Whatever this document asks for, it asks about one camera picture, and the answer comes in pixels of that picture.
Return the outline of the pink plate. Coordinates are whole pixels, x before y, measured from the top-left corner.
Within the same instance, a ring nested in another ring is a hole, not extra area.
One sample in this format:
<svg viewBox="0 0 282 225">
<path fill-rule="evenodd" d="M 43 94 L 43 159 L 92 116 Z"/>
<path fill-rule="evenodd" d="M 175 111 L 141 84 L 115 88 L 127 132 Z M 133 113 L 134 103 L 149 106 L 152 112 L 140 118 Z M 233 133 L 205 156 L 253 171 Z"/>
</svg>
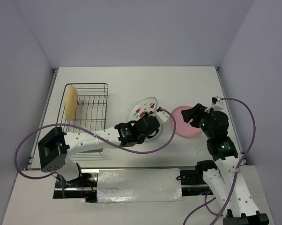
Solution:
<svg viewBox="0 0 282 225">
<path fill-rule="evenodd" d="M 185 123 L 183 120 L 181 111 L 189 110 L 191 108 L 192 108 L 191 106 L 183 105 L 183 106 L 179 106 L 175 108 L 171 112 L 172 116 L 174 117 L 176 121 L 175 133 L 184 138 L 193 138 L 202 133 L 202 130 L 200 128 L 192 127 L 189 123 Z"/>
</svg>

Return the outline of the white plate blue rim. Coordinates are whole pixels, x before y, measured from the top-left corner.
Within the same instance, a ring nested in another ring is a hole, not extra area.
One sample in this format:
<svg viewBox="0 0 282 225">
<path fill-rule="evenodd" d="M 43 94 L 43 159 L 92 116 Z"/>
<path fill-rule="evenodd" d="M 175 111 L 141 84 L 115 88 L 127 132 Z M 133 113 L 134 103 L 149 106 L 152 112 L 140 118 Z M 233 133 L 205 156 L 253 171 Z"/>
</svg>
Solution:
<svg viewBox="0 0 282 225">
<path fill-rule="evenodd" d="M 138 121 L 146 113 L 155 113 L 158 108 L 158 101 L 155 97 L 147 97 L 140 101 L 129 113 L 126 121 Z"/>
</svg>

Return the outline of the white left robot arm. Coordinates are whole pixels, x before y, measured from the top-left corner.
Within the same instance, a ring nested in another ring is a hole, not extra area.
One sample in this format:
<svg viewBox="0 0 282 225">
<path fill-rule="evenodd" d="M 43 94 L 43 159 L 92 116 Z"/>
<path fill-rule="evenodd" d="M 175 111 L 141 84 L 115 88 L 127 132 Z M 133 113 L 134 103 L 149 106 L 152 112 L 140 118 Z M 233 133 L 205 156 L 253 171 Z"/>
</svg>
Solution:
<svg viewBox="0 0 282 225">
<path fill-rule="evenodd" d="M 62 127 L 54 127 L 38 142 L 41 171 L 57 172 L 67 183 L 77 187 L 81 185 L 83 175 L 71 156 L 109 147 L 133 147 L 144 143 L 152 133 L 158 132 L 159 127 L 157 117 L 150 115 L 93 134 L 64 132 Z"/>
</svg>

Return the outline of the white strawberry pattern plate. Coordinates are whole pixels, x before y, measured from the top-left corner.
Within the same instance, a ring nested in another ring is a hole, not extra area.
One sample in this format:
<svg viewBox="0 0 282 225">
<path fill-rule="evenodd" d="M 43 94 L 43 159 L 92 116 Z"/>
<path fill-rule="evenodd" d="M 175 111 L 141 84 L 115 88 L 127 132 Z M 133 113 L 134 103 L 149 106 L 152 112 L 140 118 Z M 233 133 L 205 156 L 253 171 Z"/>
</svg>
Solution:
<svg viewBox="0 0 282 225">
<path fill-rule="evenodd" d="M 150 141 L 153 141 L 153 140 L 157 139 L 160 136 L 160 134 L 162 133 L 162 131 L 163 131 L 163 124 L 160 125 L 159 131 L 157 133 L 153 132 L 151 134 L 151 136 L 153 136 L 152 138 L 149 138 L 149 139 L 146 138 L 145 141 L 146 142 L 150 142 Z"/>
</svg>

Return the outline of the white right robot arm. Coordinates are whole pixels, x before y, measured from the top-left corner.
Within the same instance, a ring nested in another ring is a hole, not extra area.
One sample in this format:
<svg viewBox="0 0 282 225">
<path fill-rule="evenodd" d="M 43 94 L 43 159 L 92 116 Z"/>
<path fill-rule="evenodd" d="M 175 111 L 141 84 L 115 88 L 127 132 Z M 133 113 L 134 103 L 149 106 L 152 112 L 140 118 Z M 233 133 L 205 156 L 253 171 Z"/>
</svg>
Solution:
<svg viewBox="0 0 282 225">
<path fill-rule="evenodd" d="M 198 162 L 194 174 L 199 183 L 208 184 L 221 206 L 212 224 L 224 216 L 224 225 L 268 225 L 267 214 L 260 212 L 240 171 L 241 158 L 228 136 L 227 114 L 215 105 L 207 108 L 201 104 L 181 114 L 184 122 L 200 128 L 207 137 L 212 159 Z"/>
</svg>

